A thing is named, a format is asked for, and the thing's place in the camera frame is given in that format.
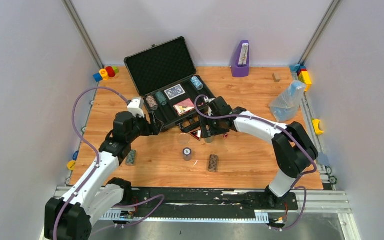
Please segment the tan blue chip stack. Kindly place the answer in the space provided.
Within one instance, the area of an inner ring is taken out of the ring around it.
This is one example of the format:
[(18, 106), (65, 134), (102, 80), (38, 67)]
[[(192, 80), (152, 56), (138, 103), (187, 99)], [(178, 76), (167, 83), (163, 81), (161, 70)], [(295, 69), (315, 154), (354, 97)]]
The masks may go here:
[(152, 111), (155, 111), (159, 108), (157, 101), (152, 95), (149, 95), (145, 98), (146, 102), (148, 103), (149, 107)]

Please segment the green blue chip stack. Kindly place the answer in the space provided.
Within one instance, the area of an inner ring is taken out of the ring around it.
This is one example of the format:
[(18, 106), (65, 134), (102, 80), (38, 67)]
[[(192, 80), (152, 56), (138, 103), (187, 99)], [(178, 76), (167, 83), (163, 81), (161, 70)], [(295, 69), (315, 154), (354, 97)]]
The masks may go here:
[(161, 91), (158, 91), (155, 94), (155, 97), (156, 97), (157, 101), (160, 103), (161, 106), (165, 106), (165, 105), (168, 104), (168, 101), (167, 101), (165, 95)]

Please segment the light blue chip stack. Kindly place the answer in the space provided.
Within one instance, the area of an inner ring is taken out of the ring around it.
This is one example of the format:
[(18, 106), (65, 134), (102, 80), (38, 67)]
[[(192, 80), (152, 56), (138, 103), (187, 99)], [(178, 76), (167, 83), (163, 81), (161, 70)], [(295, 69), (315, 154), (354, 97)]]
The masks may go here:
[(204, 85), (203, 83), (201, 82), (201, 80), (197, 77), (197, 76), (193, 76), (191, 79), (190, 79), (191, 83), (194, 85), (194, 87), (200, 91), (204, 88)]

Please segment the black poker case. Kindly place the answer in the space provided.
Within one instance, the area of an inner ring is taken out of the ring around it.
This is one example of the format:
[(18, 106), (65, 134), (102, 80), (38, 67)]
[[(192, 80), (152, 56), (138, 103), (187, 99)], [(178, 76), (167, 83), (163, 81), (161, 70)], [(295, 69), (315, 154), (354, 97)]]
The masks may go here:
[[(178, 115), (173, 107), (174, 104), (188, 98), (194, 102), (199, 95), (215, 98), (210, 88), (197, 74), (186, 39), (183, 36), (127, 56), (124, 59), (124, 64), (138, 94), (144, 99), (146, 110), (155, 112), (155, 115), (162, 121), (162, 132), (198, 116), (195, 109), (186, 114)], [(197, 76), (203, 83), (202, 90), (197, 90), (191, 83), (193, 76)], [(164, 90), (178, 84), (184, 88), (186, 93), (169, 100)], [(155, 96), (157, 92), (164, 94), (167, 105), (161, 106)], [(146, 101), (147, 96), (155, 98), (158, 104), (157, 110), (151, 110)]]

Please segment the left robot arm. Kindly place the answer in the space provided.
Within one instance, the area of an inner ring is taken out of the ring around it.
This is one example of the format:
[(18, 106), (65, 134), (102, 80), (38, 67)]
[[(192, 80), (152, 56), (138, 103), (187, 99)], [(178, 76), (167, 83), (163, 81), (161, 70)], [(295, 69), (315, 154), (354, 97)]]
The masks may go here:
[(107, 178), (123, 163), (132, 150), (132, 142), (144, 136), (157, 136), (164, 123), (128, 111), (116, 114), (113, 129), (106, 135), (91, 166), (61, 198), (45, 205), (44, 237), (48, 240), (87, 240), (96, 222), (114, 205), (129, 206), (133, 201), (132, 184)]

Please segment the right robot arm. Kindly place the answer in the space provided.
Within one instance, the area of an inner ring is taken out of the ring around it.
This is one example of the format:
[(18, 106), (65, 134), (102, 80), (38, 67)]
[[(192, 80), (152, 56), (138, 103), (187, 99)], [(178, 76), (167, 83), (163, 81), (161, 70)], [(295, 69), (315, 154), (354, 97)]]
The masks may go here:
[(207, 114), (196, 107), (204, 138), (235, 131), (256, 137), (273, 147), (279, 170), (265, 188), (263, 199), (270, 208), (281, 207), (298, 181), (317, 171), (315, 161), (319, 152), (301, 123), (274, 122), (243, 107), (231, 108), (221, 96), (208, 98), (201, 94), (194, 100), (194, 105), (198, 106), (199, 101), (208, 107)]

